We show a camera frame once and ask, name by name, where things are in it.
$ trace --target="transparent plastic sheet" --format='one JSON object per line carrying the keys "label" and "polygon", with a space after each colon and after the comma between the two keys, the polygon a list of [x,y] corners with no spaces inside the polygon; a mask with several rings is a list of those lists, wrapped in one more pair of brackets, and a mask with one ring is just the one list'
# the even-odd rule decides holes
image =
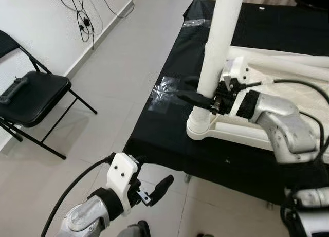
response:
{"label": "transparent plastic sheet", "polygon": [[180,79],[163,77],[159,85],[154,85],[150,98],[153,98],[149,111],[165,114],[170,104],[186,105],[186,102],[176,96]]}
{"label": "transparent plastic sheet", "polygon": [[192,27],[192,26],[204,26],[210,28],[211,20],[205,20],[205,19],[185,20],[182,27],[184,28],[184,27]]}

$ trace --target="white wall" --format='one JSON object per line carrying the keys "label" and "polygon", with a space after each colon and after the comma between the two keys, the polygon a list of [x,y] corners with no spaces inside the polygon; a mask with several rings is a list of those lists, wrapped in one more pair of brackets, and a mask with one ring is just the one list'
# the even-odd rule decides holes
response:
{"label": "white wall", "polygon": [[[73,7],[71,0],[63,0]],[[104,23],[103,32],[115,19],[103,0],[92,0]],[[107,0],[120,13],[131,0]],[[85,10],[95,28],[95,40],[100,36],[101,22],[89,0]],[[51,72],[66,75],[91,48],[92,39],[83,43],[76,13],[63,6],[60,0],[0,0],[0,30],[8,33]],[[33,70],[22,52],[14,51],[0,58],[0,94],[13,82]],[[0,150],[8,134],[0,129]]]}

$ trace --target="black cable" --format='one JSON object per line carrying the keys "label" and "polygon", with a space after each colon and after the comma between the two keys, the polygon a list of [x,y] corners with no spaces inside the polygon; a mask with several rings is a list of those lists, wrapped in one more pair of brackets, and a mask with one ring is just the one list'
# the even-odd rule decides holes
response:
{"label": "black cable", "polygon": [[107,1],[106,0],[104,0],[104,1],[106,3],[107,7],[109,8],[109,10],[111,11],[111,13],[113,13],[116,17],[118,17],[120,19],[124,19],[125,17],[128,17],[128,15],[131,14],[132,11],[134,11],[134,9],[135,9],[135,3],[133,3],[133,7],[132,7],[132,9],[130,10],[129,13],[127,13],[125,16],[119,16],[115,11],[112,10],[112,8],[109,6],[109,4],[107,3]]}
{"label": "black cable", "polygon": [[[320,87],[318,87],[314,84],[311,84],[311,83],[308,83],[305,81],[301,81],[301,80],[295,80],[295,79],[275,79],[273,81],[273,83],[274,84],[276,84],[276,83],[295,83],[295,84],[302,84],[302,85],[308,86],[308,87],[316,90],[319,94],[321,94],[329,105],[328,94],[323,89],[321,89]],[[319,159],[322,159],[322,156],[323,156],[324,152],[326,151],[326,149],[328,148],[328,146],[329,146],[329,136],[327,137],[327,140],[325,141],[324,145],[320,148],[320,151],[319,151],[317,157],[314,159],[314,162],[318,161]]]}
{"label": "black cable", "polygon": [[84,177],[86,176],[91,170],[93,170],[95,167],[103,164],[103,163],[110,163],[113,161],[115,153],[112,153],[110,156],[106,157],[103,160],[98,161],[97,163],[91,165],[89,168],[87,168],[83,173],[81,173],[69,186],[68,188],[63,192],[62,196],[60,197],[60,199],[57,201],[57,203],[55,204],[53,210],[51,211],[48,220],[42,230],[41,233],[41,237],[45,237],[46,233],[50,227],[50,224],[56,214],[56,212],[58,211],[60,205],[62,204],[63,200],[65,199],[65,197],[68,195],[68,193],[72,190],[72,188]]}
{"label": "black cable", "polygon": [[103,21],[103,19],[102,19],[101,15],[99,14],[99,12],[98,12],[97,8],[95,7],[95,4],[94,4],[94,2],[93,2],[92,0],[89,0],[89,1],[90,1],[90,3],[92,4],[92,6],[93,6],[93,8],[94,8],[95,12],[97,13],[97,15],[98,15],[98,18],[99,18],[99,20],[100,20],[100,22],[101,22],[101,24],[102,24],[102,28],[101,28],[101,31],[100,31],[98,34],[96,34],[96,35],[100,35],[100,34],[102,33],[102,31],[103,31],[103,28],[104,28],[104,21]]}
{"label": "black cable", "polygon": [[246,84],[246,88],[260,86],[260,85],[262,85],[262,82],[256,82],[256,83],[252,83],[252,84]]}
{"label": "black cable", "polygon": [[[78,9],[75,0],[72,0],[74,8],[68,6],[63,0],[60,0],[60,1],[63,3],[63,5],[65,7],[67,7],[68,9],[76,12],[76,14],[77,14],[77,23],[78,23],[78,27],[79,27],[81,40],[84,43],[86,43],[86,42],[89,41],[89,38],[92,35],[92,37],[93,37],[92,49],[94,49],[94,40],[95,40],[95,34],[94,33],[95,33],[95,30],[94,30],[94,26],[92,24],[92,21],[90,20],[86,10],[84,9],[83,0],[78,0],[80,5],[81,5],[80,9]],[[89,30],[88,26],[85,24],[85,19],[88,20],[88,22],[89,22],[88,26],[91,26],[91,29],[92,29],[91,31]]]}
{"label": "black cable", "polygon": [[[76,5],[76,3],[75,3],[74,0],[72,0],[72,2],[74,4],[74,7],[75,7],[76,12],[77,12],[77,21],[78,21],[78,25],[79,25],[79,29],[80,29],[81,39],[82,39],[83,42],[88,42],[88,40],[90,38],[90,35],[92,35],[93,36],[93,46],[92,46],[92,49],[94,49],[94,39],[95,39],[95,36],[94,36],[94,26],[93,26],[92,21],[90,20],[90,18],[88,16],[88,14],[86,13],[86,10],[83,7],[83,0],[81,0],[81,1],[79,0],[79,3],[81,4],[81,10],[78,10],[77,5]],[[88,26],[85,24],[84,19],[81,16],[81,13],[83,13],[86,16],[86,18],[89,20],[90,26],[92,28],[92,32],[89,31]],[[87,29],[88,33],[84,29],[81,29],[81,26],[82,27],[85,26],[85,28]],[[87,33],[88,34],[88,37],[87,37],[86,40],[83,38],[82,31],[84,31],[84,33]]]}
{"label": "black cable", "polygon": [[323,124],[321,123],[321,121],[319,119],[317,119],[316,117],[305,113],[303,111],[299,111],[300,114],[305,115],[311,119],[313,119],[318,125],[319,125],[319,129],[320,129],[320,148],[323,147],[323,143],[324,143],[324,128],[323,128]]}
{"label": "black cable", "polygon": [[63,5],[64,5],[65,7],[67,7],[68,9],[70,9],[70,10],[72,10],[72,11],[75,12],[75,9],[73,9],[72,7],[69,7],[67,4],[65,4],[65,2],[64,2],[63,0],[61,0],[61,2],[63,3]]}

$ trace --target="black connector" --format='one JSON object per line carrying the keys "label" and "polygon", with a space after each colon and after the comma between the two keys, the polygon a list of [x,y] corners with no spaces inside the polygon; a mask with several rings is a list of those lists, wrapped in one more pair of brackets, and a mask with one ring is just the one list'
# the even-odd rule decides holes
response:
{"label": "black connector", "polygon": [[87,19],[86,17],[83,19],[83,23],[84,23],[84,25],[85,26],[90,26],[90,20],[89,19]]}

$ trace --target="tiled floor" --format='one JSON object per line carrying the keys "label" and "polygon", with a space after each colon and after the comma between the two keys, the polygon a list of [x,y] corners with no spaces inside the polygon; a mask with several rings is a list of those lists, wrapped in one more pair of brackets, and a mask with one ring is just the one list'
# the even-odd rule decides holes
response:
{"label": "tiled floor", "polygon": [[[134,12],[105,39],[73,78],[74,89],[98,111],[93,115],[76,104],[49,137],[47,143],[67,154],[61,161],[24,140],[0,155],[1,236],[39,236],[59,196],[91,163],[111,151],[121,151],[145,100],[180,30],[182,14],[192,0],[137,0]],[[64,111],[61,104],[37,128],[45,134],[50,123]],[[61,206],[51,228],[88,193],[105,185],[107,167],[85,177]],[[265,202],[198,178],[189,184],[184,173],[145,165],[139,175],[151,191],[165,176],[175,182],[158,205],[135,207],[119,217],[102,236],[116,236],[129,224],[145,219],[154,237],[194,237],[199,232],[214,236],[288,236],[279,220],[278,208],[269,211]]]}

